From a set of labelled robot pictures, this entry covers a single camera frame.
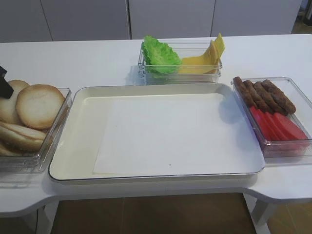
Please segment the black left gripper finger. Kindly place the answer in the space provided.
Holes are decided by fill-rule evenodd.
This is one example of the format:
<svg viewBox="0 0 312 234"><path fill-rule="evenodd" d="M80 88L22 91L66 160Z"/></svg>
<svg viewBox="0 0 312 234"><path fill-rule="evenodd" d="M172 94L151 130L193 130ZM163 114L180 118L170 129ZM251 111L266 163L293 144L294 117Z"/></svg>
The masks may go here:
<svg viewBox="0 0 312 234"><path fill-rule="evenodd" d="M5 99L10 99L14 89L11 85L5 80L5 75L7 71L0 66L0 97Z"/></svg>

